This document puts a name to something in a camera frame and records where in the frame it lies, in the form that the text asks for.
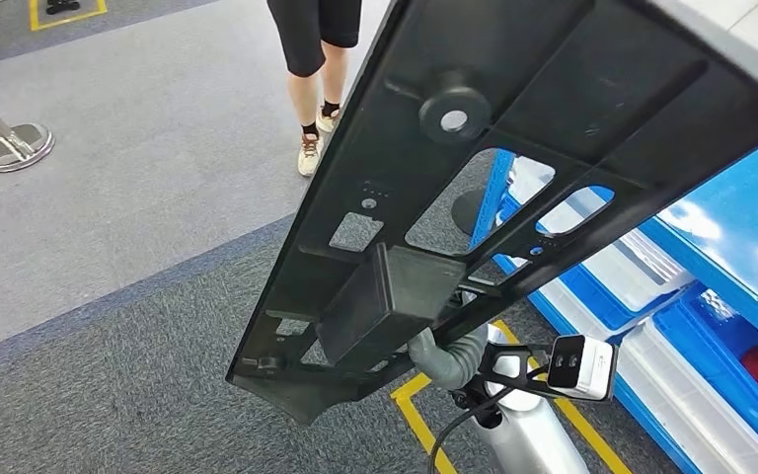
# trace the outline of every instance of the black sock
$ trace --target black sock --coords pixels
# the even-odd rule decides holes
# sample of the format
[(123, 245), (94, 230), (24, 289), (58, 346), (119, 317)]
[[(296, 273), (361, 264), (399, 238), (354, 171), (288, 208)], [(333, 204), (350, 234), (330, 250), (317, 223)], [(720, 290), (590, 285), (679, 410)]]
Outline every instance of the black sock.
[(315, 135), (315, 136), (321, 135), (320, 133), (318, 133), (318, 128), (315, 126), (314, 122), (308, 125), (301, 125), (301, 128), (303, 128), (304, 135)]
[(339, 108), (338, 104), (330, 104), (325, 100), (324, 106), (321, 108), (321, 115), (324, 117), (332, 117), (333, 112), (337, 111)]

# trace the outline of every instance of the black shorts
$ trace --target black shorts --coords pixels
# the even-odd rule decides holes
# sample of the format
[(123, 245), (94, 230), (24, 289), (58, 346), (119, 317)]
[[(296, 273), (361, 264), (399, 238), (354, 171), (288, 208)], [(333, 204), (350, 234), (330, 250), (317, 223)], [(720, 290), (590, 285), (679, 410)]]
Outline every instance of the black shorts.
[(309, 77), (324, 65), (321, 41), (338, 47), (358, 44), (361, 0), (268, 0), (277, 23), (286, 67)]

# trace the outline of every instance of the sneaker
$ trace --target sneaker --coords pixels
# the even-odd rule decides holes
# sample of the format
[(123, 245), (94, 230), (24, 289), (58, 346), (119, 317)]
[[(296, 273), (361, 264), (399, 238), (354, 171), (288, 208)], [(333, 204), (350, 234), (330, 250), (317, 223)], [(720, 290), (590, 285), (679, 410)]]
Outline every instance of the sneaker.
[(318, 118), (315, 119), (315, 125), (318, 126), (320, 131), (331, 133), (336, 129), (336, 125), (339, 124), (339, 117), (341, 116), (341, 109), (333, 111), (333, 114), (329, 117), (324, 116), (321, 111), (318, 111)]
[(310, 177), (318, 168), (321, 150), (324, 149), (324, 138), (315, 135), (301, 135), (301, 149), (298, 152), (298, 173)]

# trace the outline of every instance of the yellow floor marking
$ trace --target yellow floor marking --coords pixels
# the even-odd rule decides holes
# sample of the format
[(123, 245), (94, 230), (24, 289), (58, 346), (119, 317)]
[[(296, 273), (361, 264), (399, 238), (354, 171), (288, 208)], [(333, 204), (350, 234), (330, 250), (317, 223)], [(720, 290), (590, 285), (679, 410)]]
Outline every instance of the yellow floor marking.
[(40, 23), (38, 20), (39, 0), (29, 0), (29, 1), (30, 1), (30, 11), (31, 11), (31, 31), (32, 32), (38, 32), (39, 30), (58, 27), (60, 25), (66, 25), (68, 23), (79, 22), (80, 20), (85, 20), (87, 18), (95, 17), (97, 15), (103, 15), (109, 10), (106, 8), (106, 0), (97, 0), (97, 10), (93, 12), (86, 12), (82, 15), (76, 15), (74, 17), (69, 17), (63, 20), (59, 20), (57, 22)]
[[(425, 424), (425, 420), (417, 411), (411, 398), (403, 396), (396, 398), (395, 401), (397, 402), (397, 406), (399, 406), (400, 410), (403, 412), (403, 417), (405, 417), (411, 430), (414, 432), (414, 435), (419, 439), (419, 443), (422, 444), (422, 448), (425, 449), (425, 452), (431, 453), (431, 447), (434, 446), (434, 434), (428, 429), (428, 425)], [(437, 471), (440, 474), (457, 474), (455, 466), (453, 466), (451, 461), (449, 461), (449, 458), (446, 457), (446, 453), (442, 448), (437, 451), (436, 464)]]
[[(493, 325), (502, 330), (508, 341), (512, 344), (518, 344), (518, 338), (512, 334), (512, 331), (509, 330), (503, 321), (495, 321)], [(429, 380), (428, 377), (422, 373), (418, 373), (417, 376), (391, 393), (391, 398), (397, 402), (397, 406), (400, 407), (403, 417), (406, 422), (408, 422), (414, 435), (419, 439), (425, 452), (431, 452), (431, 447), (434, 446), (434, 434), (428, 428), (428, 425), (425, 424), (425, 420), (422, 419), (422, 416), (417, 411), (417, 408), (414, 406), (411, 399), (430, 382), (431, 380)], [(609, 466), (609, 469), (614, 474), (632, 474), (632, 471), (626, 467), (626, 464), (623, 463), (620, 456), (617, 455), (606, 440), (603, 439), (603, 436), (594, 429), (588, 420), (582, 416), (573, 403), (565, 399), (554, 400), (554, 403), (557, 405), (557, 408), (563, 412), (566, 418), (570, 420), (571, 424), (577, 431), (579, 431), (582, 437), (588, 441), (591, 448), (594, 449), (597, 455), (600, 456), (600, 459)], [(439, 471), (440, 474), (457, 474), (457, 471), (442, 449), (437, 453), (437, 471)]]

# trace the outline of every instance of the gray flexible hose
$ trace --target gray flexible hose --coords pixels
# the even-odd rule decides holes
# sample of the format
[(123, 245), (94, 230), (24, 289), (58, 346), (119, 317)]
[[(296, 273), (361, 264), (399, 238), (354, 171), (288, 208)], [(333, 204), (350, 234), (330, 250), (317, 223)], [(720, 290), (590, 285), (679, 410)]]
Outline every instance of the gray flexible hose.
[(408, 342), (408, 355), (417, 369), (435, 385), (455, 390), (466, 385), (478, 372), (486, 345), (486, 324), (445, 349), (437, 346), (431, 329), (426, 328)]

